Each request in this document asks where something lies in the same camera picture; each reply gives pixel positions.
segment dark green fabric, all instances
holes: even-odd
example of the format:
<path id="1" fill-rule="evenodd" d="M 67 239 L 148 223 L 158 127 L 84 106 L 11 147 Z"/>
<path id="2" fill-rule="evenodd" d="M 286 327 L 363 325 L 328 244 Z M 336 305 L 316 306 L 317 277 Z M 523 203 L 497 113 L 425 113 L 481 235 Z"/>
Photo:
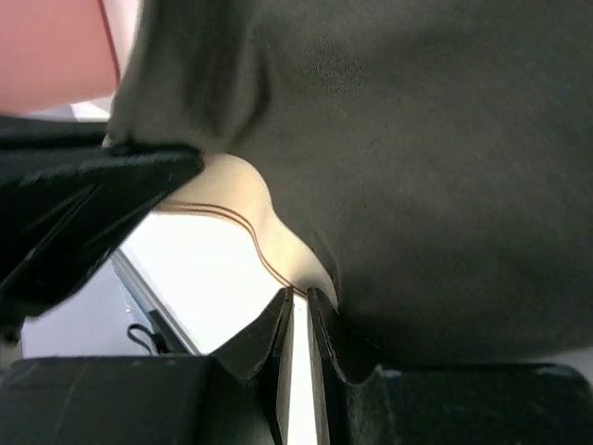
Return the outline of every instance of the dark green fabric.
<path id="1" fill-rule="evenodd" d="M 108 128 L 251 162 L 403 362 L 593 346 L 587 0 L 146 0 Z"/>

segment brown line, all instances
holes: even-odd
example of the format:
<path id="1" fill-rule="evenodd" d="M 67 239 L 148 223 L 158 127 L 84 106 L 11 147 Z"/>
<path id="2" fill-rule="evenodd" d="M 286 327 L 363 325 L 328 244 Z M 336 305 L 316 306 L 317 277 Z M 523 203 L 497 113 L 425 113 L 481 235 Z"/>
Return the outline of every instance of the brown line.
<path id="1" fill-rule="evenodd" d="M 165 205 L 161 205 L 160 206 L 162 209 L 164 210 L 174 210 L 176 212 L 183 212 L 183 213 L 189 213 L 189 214 L 213 214 L 213 215 L 218 215 L 221 216 L 224 219 L 228 219 L 231 220 L 237 224 L 239 224 L 240 226 L 242 226 L 243 228 L 245 228 L 249 234 L 251 235 L 251 240 L 253 241 L 253 244 L 256 248 L 256 251 L 258 253 L 258 257 L 259 260 L 261 261 L 261 263 L 263 264 L 264 268 L 276 279 L 280 282 L 281 285 L 283 286 L 290 286 L 292 287 L 295 292 L 297 292 L 297 294 L 299 294 L 301 297 L 306 297 L 307 296 L 307 292 L 303 291 L 301 288 L 295 286 L 294 284 L 292 284 L 289 280 L 287 280 L 286 278 L 284 278 L 282 276 L 281 273 L 279 273 L 269 262 L 268 260 L 264 257 L 261 248 L 259 247 L 259 241 L 258 241 L 258 235 L 255 231 L 255 229 L 253 228 L 253 225 L 251 225 L 251 222 L 249 222 L 244 216 L 240 215 L 239 213 L 237 213 L 234 210 L 222 207 L 222 206 L 217 206 L 215 204 L 192 204 L 192 203 L 188 203 L 188 202 L 179 202 L 179 201 L 167 201 L 167 203 Z"/>

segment black plastic part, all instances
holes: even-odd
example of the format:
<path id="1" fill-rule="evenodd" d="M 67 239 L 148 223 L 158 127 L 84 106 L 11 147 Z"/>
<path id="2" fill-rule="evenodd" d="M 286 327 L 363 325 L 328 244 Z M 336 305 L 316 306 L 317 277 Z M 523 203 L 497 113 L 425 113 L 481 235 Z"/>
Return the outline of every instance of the black plastic part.
<path id="1" fill-rule="evenodd" d="M 292 298 L 280 291 L 211 356 L 17 362 L 0 386 L 0 441 L 283 445 Z"/>
<path id="2" fill-rule="evenodd" d="M 321 445 L 593 443 L 593 396 L 572 368 L 394 366 L 320 290 L 308 299 Z"/>
<path id="3" fill-rule="evenodd" d="M 203 169 L 187 146 L 101 147 L 105 124 L 0 117 L 0 330 L 78 291 Z"/>
<path id="4" fill-rule="evenodd" d="M 189 350 L 183 345 L 182 341 L 175 336 L 170 326 L 167 324 L 165 319 L 158 313 L 157 310 L 150 311 L 147 315 L 148 320 L 152 326 L 152 330 L 155 333 L 155 343 L 158 345 L 158 341 L 162 341 L 162 347 L 167 350 L 167 353 L 174 354 L 189 354 Z"/>

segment black cable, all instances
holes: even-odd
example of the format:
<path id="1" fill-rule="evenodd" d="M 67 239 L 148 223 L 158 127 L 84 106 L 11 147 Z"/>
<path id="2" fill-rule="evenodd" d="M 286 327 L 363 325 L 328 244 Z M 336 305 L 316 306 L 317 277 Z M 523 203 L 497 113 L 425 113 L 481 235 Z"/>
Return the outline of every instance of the black cable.
<path id="1" fill-rule="evenodd" d="M 141 340 L 140 338 L 135 336 L 132 333 L 133 330 L 138 330 L 138 331 L 146 334 L 148 336 L 148 338 L 150 338 L 150 342 L 152 343 L 154 350 L 158 354 L 169 354 L 170 353 L 169 348 L 167 348 L 167 342 L 165 341 L 165 338 L 160 333 L 153 334 L 152 332 L 150 332 L 150 329 L 148 329 L 146 326 L 138 324 L 138 323 L 130 324 L 128 326 L 126 335 L 136 345 L 139 345 L 142 348 L 144 348 L 145 350 L 147 350 L 150 355 L 154 355 L 153 350 L 150 348 L 150 346 L 147 343 L 145 343 L 143 340 Z"/>
<path id="2" fill-rule="evenodd" d="M 134 330 L 138 330 L 138 331 L 143 332 L 144 334 L 146 334 L 148 336 L 148 338 L 150 338 L 150 341 L 153 344 L 153 346 L 156 346 L 155 345 L 155 339 L 153 339 L 152 332 L 150 332 L 150 330 L 148 330 L 148 328 L 146 326 L 142 326 L 141 324 L 134 323 L 134 324 L 130 324 L 128 326 L 128 330 L 126 332 L 126 335 L 136 345 L 139 345 L 142 348 L 144 348 L 145 350 L 147 350 L 150 355 L 154 355 L 154 353 L 153 353 L 152 349 L 150 348 L 150 346 L 148 346 L 148 344 L 146 342 L 144 342 L 143 340 L 141 340 L 140 338 L 138 338 L 137 336 L 135 336 L 133 334 L 132 331 L 134 331 Z"/>

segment pink object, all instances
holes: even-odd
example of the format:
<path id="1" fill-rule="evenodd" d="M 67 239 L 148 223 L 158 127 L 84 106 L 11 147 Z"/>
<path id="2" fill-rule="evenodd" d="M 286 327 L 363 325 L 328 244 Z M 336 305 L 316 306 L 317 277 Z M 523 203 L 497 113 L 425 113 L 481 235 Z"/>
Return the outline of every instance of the pink object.
<path id="1" fill-rule="evenodd" d="M 119 76 L 101 0 L 0 0 L 0 112 L 111 95 Z"/>

